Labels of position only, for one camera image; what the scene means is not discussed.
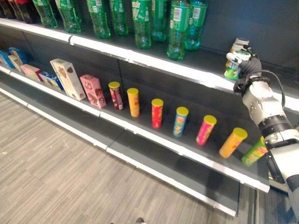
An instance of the pink chip can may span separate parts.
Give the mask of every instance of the pink chip can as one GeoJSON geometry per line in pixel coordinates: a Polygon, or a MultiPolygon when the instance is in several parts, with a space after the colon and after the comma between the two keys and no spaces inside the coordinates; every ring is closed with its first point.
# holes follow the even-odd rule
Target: pink chip can
{"type": "Polygon", "coordinates": [[[216,117],[214,117],[212,115],[206,115],[204,117],[204,120],[201,124],[201,127],[200,127],[199,132],[196,137],[196,142],[199,145],[202,146],[206,143],[206,140],[210,136],[210,133],[216,123],[217,123],[216,117]]]}

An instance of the red chip can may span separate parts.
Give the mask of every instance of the red chip can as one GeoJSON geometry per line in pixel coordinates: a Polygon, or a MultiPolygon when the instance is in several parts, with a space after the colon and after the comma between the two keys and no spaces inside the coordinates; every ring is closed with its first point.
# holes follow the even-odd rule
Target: red chip can
{"type": "Polygon", "coordinates": [[[113,101],[114,108],[116,110],[123,109],[123,103],[121,99],[121,91],[120,91],[120,83],[118,82],[110,82],[108,84],[110,89],[111,98],[113,101]]]}
{"type": "Polygon", "coordinates": [[[151,116],[152,122],[151,125],[154,128],[160,128],[162,123],[162,110],[163,110],[163,100],[153,99],[151,101],[151,116]]]}
{"type": "Polygon", "coordinates": [[[196,137],[196,142],[199,145],[202,146],[206,143],[206,140],[210,136],[210,133],[211,133],[214,125],[216,124],[216,122],[217,122],[217,119],[212,115],[206,115],[204,117],[204,120],[201,124],[201,127],[200,127],[199,132],[196,137]]]}

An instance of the pink box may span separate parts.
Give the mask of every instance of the pink box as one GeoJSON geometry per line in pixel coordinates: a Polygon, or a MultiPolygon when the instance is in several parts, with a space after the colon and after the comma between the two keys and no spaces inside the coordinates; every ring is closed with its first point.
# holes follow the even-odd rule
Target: pink box
{"type": "Polygon", "coordinates": [[[23,72],[26,74],[26,76],[29,76],[30,78],[35,79],[40,82],[43,81],[43,79],[39,75],[39,73],[42,72],[40,69],[33,67],[31,65],[28,65],[28,64],[22,64],[20,67],[23,70],[23,72]]]}
{"type": "Polygon", "coordinates": [[[106,100],[99,79],[86,74],[81,76],[80,80],[90,103],[98,108],[106,106],[106,100]]]}

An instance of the blue box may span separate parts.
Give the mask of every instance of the blue box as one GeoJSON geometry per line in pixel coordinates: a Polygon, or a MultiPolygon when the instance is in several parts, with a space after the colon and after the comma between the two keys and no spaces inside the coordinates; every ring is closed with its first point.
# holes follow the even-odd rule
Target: blue box
{"type": "Polygon", "coordinates": [[[57,76],[52,75],[46,71],[39,73],[46,85],[55,87],[58,90],[64,90],[57,76]]]}
{"type": "Polygon", "coordinates": [[[21,51],[20,49],[17,48],[8,48],[8,51],[11,55],[16,56],[17,58],[19,58],[19,60],[23,63],[23,64],[27,64],[28,60],[25,56],[25,54],[23,53],[23,51],[21,51]]]}
{"type": "Polygon", "coordinates": [[[14,68],[13,63],[8,57],[8,53],[0,50],[0,64],[3,64],[9,68],[14,68]]]}

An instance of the pringles can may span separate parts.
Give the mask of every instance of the pringles can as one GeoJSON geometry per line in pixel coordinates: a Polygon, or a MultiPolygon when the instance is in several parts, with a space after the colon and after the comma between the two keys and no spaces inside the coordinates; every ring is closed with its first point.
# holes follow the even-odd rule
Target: pringles can
{"type": "Polygon", "coordinates": [[[206,140],[210,136],[211,131],[216,123],[217,123],[216,117],[214,117],[212,115],[206,115],[204,117],[204,120],[201,124],[201,127],[200,127],[199,132],[196,137],[196,142],[199,145],[202,146],[206,143],[206,140]]]}
{"type": "Polygon", "coordinates": [[[241,158],[246,166],[251,166],[255,161],[261,158],[268,150],[263,143],[263,136],[259,141],[241,158]]]}
{"type": "Polygon", "coordinates": [[[132,117],[139,116],[139,97],[138,97],[138,89],[129,88],[127,90],[130,112],[132,117]]]}
{"type": "MultiPolygon", "coordinates": [[[[248,61],[251,57],[250,53],[243,50],[235,50],[233,54],[240,58],[242,61],[248,61]]],[[[241,68],[239,68],[239,66],[236,63],[229,62],[229,66],[224,73],[224,77],[232,80],[237,80],[239,78],[240,72],[241,68]]]]}
{"type": "Polygon", "coordinates": [[[173,131],[172,131],[174,136],[176,136],[176,137],[182,136],[188,113],[189,113],[189,110],[184,106],[179,106],[177,108],[176,119],[174,121],[174,126],[173,126],[173,131]]]}
{"type": "Polygon", "coordinates": [[[151,101],[151,125],[154,128],[161,127],[162,123],[162,110],[163,110],[163,100],[153,99],[151,101]]]}
{"type": "Polygon", "coordinates": [[[228,158],[234,150],[240,145],[240,143],[247,138],[248,134],[247,132],[240,128],[240,127],[235,127],[233,129],[233,132],[230,134],[228,139],[224,142],[223,146],[219,150],[219,154],[223,158],[228,158]]]}
{"type": "Polygon", "coordinates": [[[120,91],[120,83],[118,82],[110,82],[108,84],[108,87],[110,89],[111,98],[113,101],[114,108],[116,110],[122,110],[123,109],[123,102],[121,99],[121,91],[120,91]]]}

